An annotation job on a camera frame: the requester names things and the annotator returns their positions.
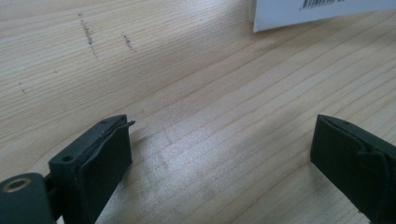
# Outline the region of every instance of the dark mark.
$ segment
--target dark mark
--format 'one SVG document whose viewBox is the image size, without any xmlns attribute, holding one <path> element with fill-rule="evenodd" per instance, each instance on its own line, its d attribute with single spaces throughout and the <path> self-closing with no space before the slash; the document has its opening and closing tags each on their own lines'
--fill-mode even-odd
<svg viewBox="0 0 396 224">
<path fill-rule="evenodd" d="M 95 56 L 95 59 L 98 59 L 98 55 L 96 54 L 95 49 L 93 48 L 93 46 L 91 46 L 91 49 L 92 49 L 93 56 Z"/>
<path fill-rule="evenodd" d="M 21 90 L 22 90 L 22 92 L 24 93 L 24 94 L 26 94 L 26 91 L 24 90 L 24 88 L 23 88 L 23 86 L 22 86 L 22 84 L 20 83 L 20 86 L 21 86 Z"/>
<path fill-rule="evenodd" d="M 126 47 L 128 47 L 129 50 L 136 52 L 136 50 L 132 47 L 131 40 L 128 38 L 128 36 L 122 35 L 122 37 L 124 37 Z"/>
<path fill-rule="evenodd" d="M 92 45 L 93 39 L 92 39 L 92 31 L 91 29 L 87 26 L 87 23 L 82 19 L 82 13 L 78 13 L 78 16 L 81 18 L 81 26 L 82 29 L 84 29 L 85 36 L 87 36 L 88 39 L 88 44 Z"/>
</svg>

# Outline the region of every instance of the scratch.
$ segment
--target scratch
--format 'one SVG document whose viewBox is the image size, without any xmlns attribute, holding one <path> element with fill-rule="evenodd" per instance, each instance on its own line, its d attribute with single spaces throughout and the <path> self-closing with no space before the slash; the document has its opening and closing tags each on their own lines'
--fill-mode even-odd
<svg viewBox="0 0 396 224">
<path fill-rule="evenodd" d="M 166 139 L 166 141 L 168 142 L 168 146 L 169 146 L 169 145 L 172 145 L 172 144 L 173 144 L 173 141 L 172 141 L 171 137 L 169 136 L 169 134 L 167 133 L 166 130 L 164 131 L 164 134 L 165 134 L 165 139 Z"/>
<path fill-rule="evenodd" d="M 82 19 L 82 13 L 78 13 L 78 16 L 81 18 L 81 26 L 82 26 L 82 29 L 84 30 L 84 32 L 85 32 L 85 36 L 87 36 L 87 39 L 88 39 L 88 44 L 89 45 L 92 45 L 92 43 L 93 43 L 93 39 L 92 39 L 92 31 L 91 31 L 91 29 L 87 26 L 87 23 Z"/>
<path fill-rule="evenodd" d="M 161 153 L 159 154 L 158 159 L 160 160 L 160 163 L 161 163 L 161 166 L 163 167 L 163 169 L 165 169 L 166 171 L 169 171 L 168 164 L 166 163 L 166 160 Z"/>
<path fill-rule="evenodd" d="M 21 83 L 20 83 L 20 87 L 21 87 L 22 92 L 23 92 L 24 94 L 27 94 L 26 91 L 24 90 L 24 88 L 23 88 L 23 86 L 22 86 Z"/>
<path fill-rule="evenodd" d="M 136 50 L 132 47 L 131 40 L 128 38 L 128 36 L 122 34 L 122 37 L 124 37 L 126 47 L 128 47 L 129 50 L 136 52 Z"/>
<path fill-rule="evenodd" d="M 98 55 L 96 54 L 95 49 L 93 48 L 93 46 L 91 46 L 91 49 L 92 49 L 93 56 L 95 56 L 95 59 L 98 59 Z"/>
</svg>

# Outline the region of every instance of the light wooden surface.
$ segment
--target light wooden surface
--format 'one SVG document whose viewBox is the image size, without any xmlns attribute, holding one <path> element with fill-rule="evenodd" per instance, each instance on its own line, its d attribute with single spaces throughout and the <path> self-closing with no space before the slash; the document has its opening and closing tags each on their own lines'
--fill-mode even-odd
<svg viewBox="0 0 396 224">
<path fill-rule="evenodd" d="M 251 30 L 245 0 L 1 0 L 0 180 L 125 113 L 97 223 L 368 223 L 309 148 L 318 113 L 396 144 L 396 11 Z"/>
</svg>

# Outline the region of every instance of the metal grommet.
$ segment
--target metal grommet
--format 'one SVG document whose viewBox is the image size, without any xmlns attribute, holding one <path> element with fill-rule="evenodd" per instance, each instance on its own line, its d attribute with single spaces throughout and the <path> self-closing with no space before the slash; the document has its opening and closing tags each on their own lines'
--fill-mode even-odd
<svg viewBox="0 0 396 224">
<path fill-rule="evenodd" d="M 11 182 L 7 183 L 5 186 L 3 186 L 3 192 L 12 193 L 12 192 L 18 191 L 20 189 L 24 189 L 31 182 L 32 181 L 26 177 L 14 179 L 13 181 L 11 181 Z"/>
</svg>

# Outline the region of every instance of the white paper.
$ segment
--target white paper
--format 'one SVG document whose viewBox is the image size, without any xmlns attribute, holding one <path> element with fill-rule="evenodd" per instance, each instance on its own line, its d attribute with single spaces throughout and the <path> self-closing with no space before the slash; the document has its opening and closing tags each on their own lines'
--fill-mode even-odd
<svg viewBox="0 0 396 224">
<path fill-rule="evenodd" d="M 254 32 L 389 8 L 396 0 L 257 0 Z"/>
</svg>

